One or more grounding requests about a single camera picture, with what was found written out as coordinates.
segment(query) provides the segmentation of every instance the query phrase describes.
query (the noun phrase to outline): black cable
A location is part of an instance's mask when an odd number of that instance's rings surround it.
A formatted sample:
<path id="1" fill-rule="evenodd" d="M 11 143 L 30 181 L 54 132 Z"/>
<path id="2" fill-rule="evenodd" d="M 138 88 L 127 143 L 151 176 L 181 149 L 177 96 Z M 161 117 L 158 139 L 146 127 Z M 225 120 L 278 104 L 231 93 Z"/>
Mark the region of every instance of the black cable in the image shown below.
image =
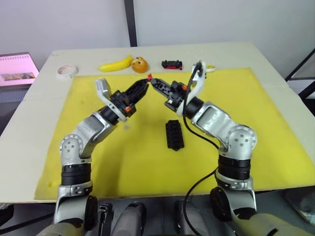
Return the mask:
<path id="1" fill-rule="evenodd" d="M 207 139 L 206 137 L 203 137 L 202 135 L 200 134 L 197 134 L 196 132 L 194 132 L 192 129 L 190 129 L 190 127 L 188 126 L 187 124 L 187 121 L 186 121 L 186 106 L 187 106 L 187 98 L 188 98 L 188 94 L 189 94 L 189 91 L 190 91 L 190 87 L 191 87 L 191 84 L 192 84 L 192 79 L 194 78 L 196 72 L 198 70 L 201 69 L 201 63 L 198 62 L 195 66 L 195 69 L 193 70 L 192 74 L 191 74 L 191 77 L 189 79 L 189 82 L 188 82 L 188 85 L 187 85 L 187 90 L 186 90 L 186 94 L 185 94 L 185 98 L 184 98 L 184 105 L 183 105 L 183 120 L 184 120 L 184 124 L 186 126 L 186 128 L 194 135 L 196 135 L 197 137 L 211 143 L 213 146 L 216 147 L 216 149 L 219 149 L 218 145 L 216 145 L 214 142 L 212 142 L 211 140 Z"/>
<path id="2" fill-rule="evenodd" d="M 315 48 L 311 51 L 310 54 L 307 55 L 306 58 L 285 78 L 285 81 L 289 81 L 291 77 L 299 70 L 301 67 L 311 58 L 311 56 L 315 53 Z"/>
<path id="3" fill-rule="evenodd" d="M 49 213 L 47 215 L 35 218 L 33 220 L 29 220 L 29 221 L 26 221 L 26 222 L 23 222 L 23 223 L 20 223 L 20 224 L 17 224 L 17 225 L 13 225 L 13 226 L 10 226 L 10 227 L 4 228 L 4 229 L 0 229 L 0 235 L 6 234 L 6 233 L 14 231 L 14 230 L 18 230 L 18 229 L 20 229 L 22 227 L 25 227 L 25 226 L 37 223 L 39 221 L 48 219 L 48 218 L 50 218 L 52 216 L 54 216 L 54 213 Z"/>
<path id="4" fill-rule="evenodd" d="M 194 132 L 193 130 L 190 129 L 190 127 L 188 126 L 187 124 L 187 121 L 186 121 L 186 106 L 187 106 L 187 98 L 188 98 L 188 94 L 189 94 L 189 91 L 190 91 L 190 87 L 192 85 L 192 79 L 194 78 L 195 74 L 197 73 L 197 71 L 199 70 L 199 73 L 202 73 L 201 71 L 202 69 L 202 64 L 200 62 L 198 62 L 191 74 L 191 77 L 189 79 L 189 82 L 188 82 L 188 85 L 187 85 L 187 91 L 186 91 L 186 94 L 185 94 L 185 98 L 184 98 L 184 105 L 183 105 L 183 120 L 184 120 L 184 124 L 185 124 L 185 127 L 189 130 L 189 132 L 191 132 L 192 134 L 196 135 L 197 137 L 211 143 L 216 149 L 219 149 L 218 145 L 216 145 L 214 142 L 212 142 L 211 140 L 207 139 L 206 137 L 203 137 L 202 135 L 199 135 L 197 134 L 196 132 Z M 208 175 L 206 175 L 205 177 L 201 178 L 200 180 L 198 180 L 191 188 L 190 190 L 188 190 L 185 198 L 184 198 L 184 204 L 183 204 L 183 214 L 184 214 L 184 218 L 188 224 L 188 226 L 190 227 L 190 229 L 196 234 L 196 235 L 201 235 L 194 227 L 193 225 L 191 224 L 191 222 L 189 221 L 188 217 L 187 217 L 187 212 L 186 212 L 186 204 L 187 204 L 187 200 L 188 200 L 188 197 L 190 195 L 190 193 L 193 191 L 193 189 L 198 185 L 200 184 L 202 181 L 204 181 L 205 179 L 209 178 L 210 176 L 212 176 L 214 173 L 216 172 L 216 168 Z"/>
<path id="5" fill-rule="evenodd" d="M 190 190 L 188 190 L 185 198 L 184 198 L 184 203 L 183 203 L 183 213 L 184 213 L 184 218 L 188 224 L 188 226 L 190 227 L 190 229 L 196 234 L 196 235 L 201 235 L 191 224 L 191 222 L 188 220 L 188 217 L 187 217 L 187 212 L 186 212 L 186 204 L 187 204 L 187 199 L 190 195 L 190 193 L 194 190 L 194 188 L 200 184 L 202 181 L 204 181 L 205 179 L 209 178 L 211 175 L 213 175 L 215 172 L 216 172 L 216 168 L 208 175 L 206 175 L 205 177 L 201 178 L 200 180 L 198 180 L 191 188 Z"/>

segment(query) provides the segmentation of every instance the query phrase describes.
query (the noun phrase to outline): black block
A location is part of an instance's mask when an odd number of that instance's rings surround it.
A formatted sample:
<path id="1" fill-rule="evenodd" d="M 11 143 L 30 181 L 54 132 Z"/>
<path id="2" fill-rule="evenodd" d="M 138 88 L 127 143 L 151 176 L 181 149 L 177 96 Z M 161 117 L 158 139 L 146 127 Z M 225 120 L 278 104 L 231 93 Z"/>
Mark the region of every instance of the black block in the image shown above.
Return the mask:
<path id="1" fill-rule="evenodd" d="M 167 147 L 175 151 L 184 147 L 181 124 L 178 120 L 169 120 L 166 124 Z"/>

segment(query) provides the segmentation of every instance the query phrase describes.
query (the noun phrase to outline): black toy car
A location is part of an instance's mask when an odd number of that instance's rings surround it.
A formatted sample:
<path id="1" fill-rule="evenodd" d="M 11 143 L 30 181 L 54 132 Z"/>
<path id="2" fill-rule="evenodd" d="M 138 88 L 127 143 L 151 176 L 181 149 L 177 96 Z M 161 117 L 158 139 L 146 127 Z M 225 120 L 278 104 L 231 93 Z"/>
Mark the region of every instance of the black toy car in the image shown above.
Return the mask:
<path id="1" fill-rule="evenodd" d="M 183 63 L 180 60 L 164 60 L 162 61 L 162 66 L 165 69 L 182 69 Z"/>

